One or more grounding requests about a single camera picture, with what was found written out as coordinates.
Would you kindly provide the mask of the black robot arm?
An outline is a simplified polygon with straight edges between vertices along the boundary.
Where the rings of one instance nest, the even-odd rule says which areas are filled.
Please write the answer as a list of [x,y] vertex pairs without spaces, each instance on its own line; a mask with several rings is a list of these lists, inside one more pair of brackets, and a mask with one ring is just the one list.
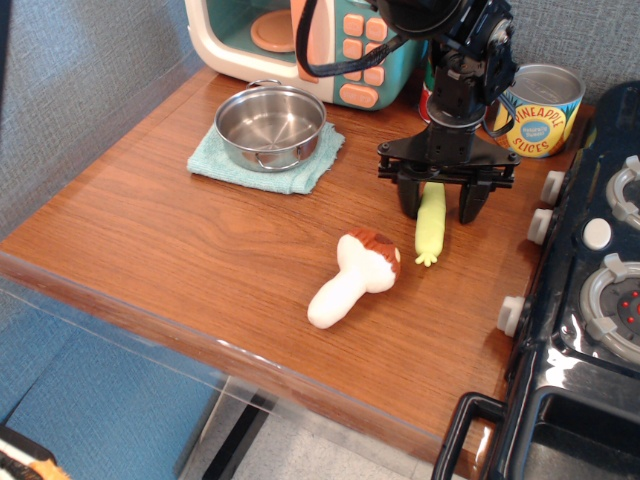
[[511,7],[506,1],[380,1],[404,39],[425,39],[434,86],[421,133],[379,145],[378,174],[396,184],[402,211],[416,218],[428,182],[460,186],[459,220],[475,220],[490,193],[509,188],[517,154],[482,140],[488,108],[513,84]]

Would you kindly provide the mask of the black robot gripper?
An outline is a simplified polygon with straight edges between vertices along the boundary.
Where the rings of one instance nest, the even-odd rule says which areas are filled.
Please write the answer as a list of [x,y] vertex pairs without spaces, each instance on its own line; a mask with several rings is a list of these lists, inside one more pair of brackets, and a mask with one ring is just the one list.
[[[448,127],[435,121],[420,133],[378,145],[378,176],[397,183],[401,210],[418,217],[424,181],[463,185],[459,221],[473,222],[491,189],[510,188],[520,158],[493,141],[478,136],[477,128]],[[472,184],[487,181],[488,184]]]

